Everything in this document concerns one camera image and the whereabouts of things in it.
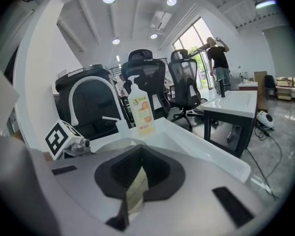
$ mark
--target soap bottle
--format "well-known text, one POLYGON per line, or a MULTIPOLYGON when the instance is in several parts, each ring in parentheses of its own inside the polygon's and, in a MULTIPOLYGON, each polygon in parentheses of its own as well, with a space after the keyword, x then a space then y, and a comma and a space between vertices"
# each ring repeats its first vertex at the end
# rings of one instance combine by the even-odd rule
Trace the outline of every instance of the soap bottle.
POLYGON ((148 100, 148 93, 140 90, 138 85, 134 83, 134 79, 137 77, 139 75, 133 75, 128 78, 132 82, 128 101, 139 135, 145 136, 155 132, 155 124, 148 100))

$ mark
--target jeans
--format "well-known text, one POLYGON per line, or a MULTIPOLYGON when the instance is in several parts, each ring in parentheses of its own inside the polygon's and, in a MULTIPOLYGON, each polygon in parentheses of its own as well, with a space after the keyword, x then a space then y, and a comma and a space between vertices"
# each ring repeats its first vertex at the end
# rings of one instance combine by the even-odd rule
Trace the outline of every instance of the jeans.
MULTIPOLYGON (((215 71, 215 76, 217 80, 217 93, 221 94, 221 88, 219 84, 219 80, 223 79, 223 84, 229 84, 230 83, 230 73, 228 68, 223 68, 223 67, 216 67, 214 69, 215 71)), ((228 91, 231 90, 231 86, 224 86, 224 90, 228 91)))

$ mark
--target cable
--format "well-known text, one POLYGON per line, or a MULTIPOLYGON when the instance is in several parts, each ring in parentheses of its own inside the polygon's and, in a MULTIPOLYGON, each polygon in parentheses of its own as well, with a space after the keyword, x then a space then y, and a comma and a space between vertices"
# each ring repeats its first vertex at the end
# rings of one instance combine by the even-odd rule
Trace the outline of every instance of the cable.
POLYGON ((279 149, 280 149, 280 158, 279 158, 279 161, 276 163, 276 165, 274 166, 274 168, 272 169, 272 171, 266 176, 266 178, 268 178, 274 171, 275 171, 275 169, 276 169, 276 167, 279 165, 279 163, 281 162, 281 160, 282 160, 282 157, 283 157, 283 153, 282 153, 282 150, 281 150, 281 147, 279 146, 279 144, 276 142, 276 140, 272 137, 272 136, 270 136, 269 135, 269 137, 272 139, 272 140, 274 140, 274 142, 276 143, 276 145, 279 147, 279 149))
POLYGON ((279 146, 279 144, 276 142, 276 140, 272 136, 270 136, 270 134, 258 122, 256 123, 256 127, 255 127, 255 135, 259 138, 260 141, 264 141, 267 137, 270 137, 276 143, 276 145, 280 149, 280 158, 279 158, 279 161, 275 164, 275 166, 272 169, 272 171, 266 176, 266 178, 268 178, 275 171, 276 167, 279 165, 279 163, 282 160, 282 157, 283 157, 282 149, 279 146), (256 133, 256 128, 260 130, 259 135, 257 135, 257 133, 256 133))
POLYGON ((267 176, 265 176, 264 175, 264 173, 263 173, 263 171, 261 170, 261 168, 259 167, 259 164, 257 163, 257 161, 255 160, 255 158, 253 157, 253 155, 251 154, 251 152, 249 151, 249 149, 247 148, 247 150, 248 150, 248 152, 249 152, 249 154, 250 154, 250 156, 252 157, 252 159, 255 161, 255 163, 256 163, 256 165, 257 165, 257 167, 258 167, 258 169, 260 170, 260 172, 261 172, 261 174, 262 174, 262 176, 263 176, 263 178, 264 178, 264 183, 265 184, 267 184, 268 185, 268 187, 269 187, 269 189, 271 190, 271 192, 269 192, 266 188, 265 188, 265 191, 270 195, 270 196, 272 196, 273 198, 274 198, 274 200, 277 200, 277 199, 279 199, 277 196, 275 196, 274 195, 274 193, 273 193, 273 191, 272 191, 272 189, 271 189, 271 187, 270 187, 270 185, 269 185, 269 182, 268 182, 268 178, 269 178, 269 176, 276 170, 276 168, 277 168, 277 166, 280 164, 280 162, 281 162, 281 160, 282 160, 282 157, 283 157, 283 153, 282 153, 282 149, 281 149, 281 147, 279 146, 279 144, 276 142, 276 140, 272 137, 272 136, 270 136, 270 134, 259 124, 259 122, 257 122, 256 123, 256 127, 255 127, 255 135, 259 138, 259 140, 260 141, 264 141, 267 137, 270 137, 275 143, 276 143, 276 145, 279 147, 279 149, 280 149, 280 158, 279 158, 279 160, 278 160, 278 162, 275 164, 275 166, 273 167, 273 169, 271 170, 271 172, 267 175, 267 176), (260 133, 259 134, 257 134, 257 132, 256 132, 256 129, 259 129, 260 130, 260 133))
POLYGON ((264 179, 265 179, 265 183, 268 185, 268 187, 269 187, 269 189, 270 189, 271 192, 269 192, 269 191, 266 189, 266 185, 265 185, 265 191, 266 191, 270 196, 272 196, 272 197, 274 198, 274 200, 279 199, 277 196, 275 196, 275 195, 273 194, 273 191, 272 191, 272 189, 271 189, 271 187, 270 187, 270 185, 269 185, 269 183, 268 183, 268 181, 267 181, 267 179, 266 179, 266 177, 265 177, 263 171, 262 171, 261 168, 259 167, 259 164, 257 163, 257 161, 255 160, 255 158, 253 157, 253 155, 251 154, 251 152, 249 151, 248 148, 247 148, 247 151, 249 152, 251 158, 255 161, 255 163, 256 163, 256 165, 257 165, 259 171, 261 172, 261 175, 262 175, 262 176, 264 177, 264 179))

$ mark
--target air vent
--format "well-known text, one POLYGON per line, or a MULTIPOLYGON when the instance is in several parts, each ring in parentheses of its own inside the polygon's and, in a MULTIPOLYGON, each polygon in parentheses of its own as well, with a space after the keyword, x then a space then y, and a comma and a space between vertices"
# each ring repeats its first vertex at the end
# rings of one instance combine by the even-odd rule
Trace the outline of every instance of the air vent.
POLYGON ((165 11, 156 11, 152 19, 151 28, 161 30, 165 28, 172 15, 165 11))

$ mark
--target man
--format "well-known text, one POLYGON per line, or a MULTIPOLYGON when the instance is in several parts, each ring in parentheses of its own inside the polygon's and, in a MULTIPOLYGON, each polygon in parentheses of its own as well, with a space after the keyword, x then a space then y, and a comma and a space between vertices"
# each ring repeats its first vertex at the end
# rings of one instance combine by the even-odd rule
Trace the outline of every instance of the man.
POLYGON ((123 84, 125 83, 125 79, 123 77, 122 74, 119 75, 119 78, 121 79, 121 81, 117 82, 117 88, 119 89, 119 95, 120 96, 129 96, 129 94, 127 93, 126 89, 123 87, 123 84))
MULTIPOLYGON (((206 40, 206 42, 210 45, 210 49, 208 49, 207 51, 208 64, 210 66, 210 75, 213 76, 213 74, 215 74, 217 81, 223 79, 224 84, 229 84, 230 73, 224 53, 228 52, 230 49, 220 38, 217 38, 216 41, 220 42, 223 46, 216 46, 216 42, 212 37, 208 37, 206 40)), ((217 87, 218 93, 220 94, 221 89, 219 83, 217 84, 217 87)), ((224 89, 225 91, 228 91, 231 89, 231 87, 225 86, 224 89)))

